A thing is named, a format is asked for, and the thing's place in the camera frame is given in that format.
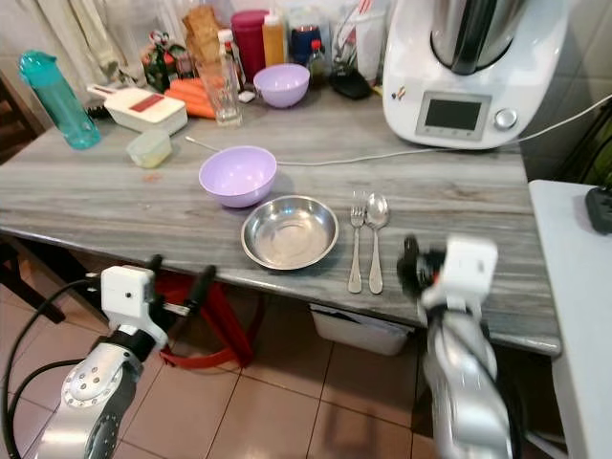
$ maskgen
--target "stainless steel bowl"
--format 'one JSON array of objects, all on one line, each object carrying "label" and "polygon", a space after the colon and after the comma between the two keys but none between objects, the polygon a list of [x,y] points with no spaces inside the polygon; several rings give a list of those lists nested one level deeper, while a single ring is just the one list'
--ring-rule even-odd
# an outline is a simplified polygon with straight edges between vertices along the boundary
[{"label": "stainless steel bowl", "polygon": [[319,201],[282,196],[256,208],[242,226],[242,247],[250,259],[273,270],[297,270],[317,263],[338,240],[338,218]]}]

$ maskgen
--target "metal spoon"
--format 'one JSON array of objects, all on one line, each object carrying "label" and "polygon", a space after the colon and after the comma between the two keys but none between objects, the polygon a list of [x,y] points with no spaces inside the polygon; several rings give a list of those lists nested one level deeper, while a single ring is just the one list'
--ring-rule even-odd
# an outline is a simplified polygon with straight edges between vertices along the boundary
[{"label": "metal spoon", "polygon": [[374,231],[374,253],[372,254],[372,267],[370,268],[370,292],[379,294],[383,291],[383,274],[381,273],[381,259],[379,257],[379,229],[389,221],[389,206],[384,196],[372,193],[367,198],[365,223]]}]

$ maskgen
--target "carrot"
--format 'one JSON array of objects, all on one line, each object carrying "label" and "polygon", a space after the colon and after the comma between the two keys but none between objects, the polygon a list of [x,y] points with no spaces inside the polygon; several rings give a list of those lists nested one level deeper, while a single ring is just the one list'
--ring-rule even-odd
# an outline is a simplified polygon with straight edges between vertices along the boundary
[{"label": "carrot", "polygon": [[214,120],[214,110],[207,103],[185,102],[187,114],[191,117],[210,118]]},{"label": "carrot", "polygon": [[208,100],[208,94],[204,90],[198,91],[194,89],[193,91],[185,91],[183,89],[166,89],[164,95],[169,98],[179,98],[184,101],[191,100],[198,103],[203,103]]},{"label": "carrot", "polygon": [[167,89],[164,92],[165,96],[169,98],[177,98],[178,100],[182,100],[183,102],[195,102],[195,103],[208,103],[208,96],[203,94],[191,94],[186,93],[184,91],[178,91],[176,89]]},{"label": "carrot", "polygon": [[192,117],[214,119],[214,110],[210,106],[208,98],[203,98],[201,94],[199,96],[193,96],[193,94],[178,91],[176,89],[167,89],[164,95],[169,98],[182,100],[185,103],[187,114]]},{"label": "carrot", "polygon": [[196,86],[198,88],[204,88],[204,83],[202,82],[200,78],[186,78],[186,79],[181,79],[181,81],[186,84],[191,84],[193,86]]},{"label": "carrot", "polygon": [[189,93],[196,97],[207,98],[207,92],[204,90],[204,85],[196,86],[194,83],[190,83],[187,79],[175,79],[170,83],[170,91],[179,91],[182,93]]}]

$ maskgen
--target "red stool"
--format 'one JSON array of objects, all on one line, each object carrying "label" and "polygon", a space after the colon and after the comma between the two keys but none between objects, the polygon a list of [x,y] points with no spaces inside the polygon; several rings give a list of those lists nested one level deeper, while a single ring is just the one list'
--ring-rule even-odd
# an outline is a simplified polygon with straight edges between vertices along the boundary
[{"label": "red stool", "polygon": [[[193,277],[177,273],[159,273],[156,291],[165,296],[166,301],[183,304],[189,293]],[[200,316],[208,323],[217,337],[226,346],[221,351],[204,357],[180,357],[166,346],[160,356],[166,363],[183,368],[210,368],[226,361],[237,361],[241,367],[251,363],[253,358],[252,342],[257,335],[264,316],[264,296],[258,294],[255,316],[245,332],[233,313],[230,303],[223,293],[222,284],[215,282],[208,291],[207,301],[200,307]]]}]

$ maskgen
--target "bowl rim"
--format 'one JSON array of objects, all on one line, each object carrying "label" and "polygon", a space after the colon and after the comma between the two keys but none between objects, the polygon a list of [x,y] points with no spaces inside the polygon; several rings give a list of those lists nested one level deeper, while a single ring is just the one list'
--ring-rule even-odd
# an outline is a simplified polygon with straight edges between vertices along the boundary
[{"label": "bowl rim", "polygon": [[[270,177],[270,179],[262,184],[261,186],[258,186],[256,189],[252,189],[251,191],[247,191],[246,193],[238,193],[238,194],[224,194],[224,193],[219,193],[217,191],[213,191],[211,190],[209,187],[207,187],[206,185],[204,185],[203,181],[202,181],[202,172],[204,171],[205,167],[207,166],[207,164],[212,161],[212,159],[218,157],[218,156],[222,156],[223,154],[227,154],[229,151],[231,150],[235,150],[238,148],[254,148],[255,150],[259,150],[262,151],[264,153],[267,153],[274,161],[274,171]],[[238,196],[246,196],[249,193],[253,193],[254,191],[256,191],[257,189],[261,189],[264,186],[266,186],[267,184],[269,184],[272,180],[274,180],[274,177],[276,175],[276,171],[278,170],[278,164],[276,163],[276,156],[272,154],[272,152],[270,150],[267,150],[266,148],[262,148],[261,146],[255,146],[255,145],[236,145],[236,146],[230,146],[228,148],[224,148],[222,150],[217,151],[215,154],[213,154],[212,156],[210,156],[206,161],[204,161],[202,163],[202,165],[200,166],[200,170],[198,172],[198,182],[200,182],[200,186],[208,193],[214,195],[214,196],[222,196],[224,198],[235,198]]]},{"label": "bowl rim", "polygon": [[[245,232],[247,230],[247,224],[249,223],[249,221],[251,220],[253,215],[258,210],[260,210],[264,206],[267,206],[269,203],[274,203],[276,201],[280,201],[282,199],[288,199],[288,198],[299,198],[299,199],[306,199],[306,200],[309,200],[309,201],[314,201],[315,203],[319,204],[322,208],[327,210],[330,213],[330,215],[332,215],[332,218],[334,220],[334,237],[332,239],[332,242],[327,246],[327,249],[325,249],[325,251],[323,251],[318,257],[310,260],[307,263],[302,263],[302,264],[299,264],[299,265],[293,265],[293,266],[289,266],[289,267],[279,268],[278,266],[271,265],[270,263],[267,263],[264,260],[258,258],[254,253],[252,253],[249,250],[249,248],[247,247],[247,243],[245,242]],[[315,263],[318,263],[325,256],[327,256],[327,254],[330,251],[332,251],[332,249],[336,246],[336,243],[338,242],[338,237],[339,237],[339,222],[338,222],[338,217],[336,216],[334,211],[331,210],[329,208],[329,206],[326,206],[325,204],[321,203],[320,200],[315,199],[315,198],[311,198],[310,196],[304,196],[304,195],[300,195],[300,194],[286,194],[284,196],[278,196],[277,198],[271,199],[270,201],[266,201],[265,203],[260,204],[259,206],[257,206],[249,214],[249,216],[245,219],[244,223],[242,224],[242,229],[240,229],[240,242],[242,243],[242,250],[245,251],[247,256],[252,261],[257,263],[258,265],[261,265],[264,268],[268,268],[270,270],[275,270],[275,271],[295,271],[295,270],[301,270],[302,268],[306,268],[308,266],[314,265]]]},{"label": "bowl rim", "polygon": [[[273,69],[274,67],[299,67],[300,69],[303,69],[304,71],[306,71],[308,73],[308,78],[306,78],[306,81],[302,82],[301,84],[293,87],[293,88],[272,88],[272,89],[267,89],[267,88],[262,88],[260,84],[257,84],[257,82],[255,81],[257,79],[257,76],[263,72],[266,72],[267,70]],[[280,92],[284,92],[284,91],[291,91],[293,89],[297,89],[297,88],[301,88],[304,84],[308,84],[308,82],[310,81],[310,71],[304,67],[303,65],[299,65],[299,64],[293,64],[293,63],[286,63],[286,64],[276,64],[276,65],[271,65],[270,67],[266,67],[265,69],[261,69],[259,72],[257,72],[255,74],[255,76],[252,78],[252,84],[254,84],[255,88],[257,88],[257,90],[259,91],[266,91],[267,93],[280,93]]]}]

